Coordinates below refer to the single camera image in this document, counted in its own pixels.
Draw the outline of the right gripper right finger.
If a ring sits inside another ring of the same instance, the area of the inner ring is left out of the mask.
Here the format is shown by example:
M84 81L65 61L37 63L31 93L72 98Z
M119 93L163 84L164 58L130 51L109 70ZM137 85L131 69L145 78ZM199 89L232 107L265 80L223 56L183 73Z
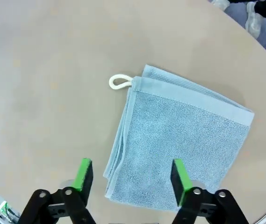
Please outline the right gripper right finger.
M235 198L227 189L210 193L194 186L181 159L174 159L171 182L180 207L174 224L194 224L197 217L210 224L246 224L247 219Z

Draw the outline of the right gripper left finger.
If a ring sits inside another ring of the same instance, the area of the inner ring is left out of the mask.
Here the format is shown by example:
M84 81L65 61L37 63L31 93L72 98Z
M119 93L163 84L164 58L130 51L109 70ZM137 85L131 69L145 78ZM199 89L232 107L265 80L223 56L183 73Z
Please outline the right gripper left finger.
M92 224L93 217L86 208L93 182L91 159L84 158L70 186L50 193L36 190L20 216L21 224L56 224L69 217L73 224Z

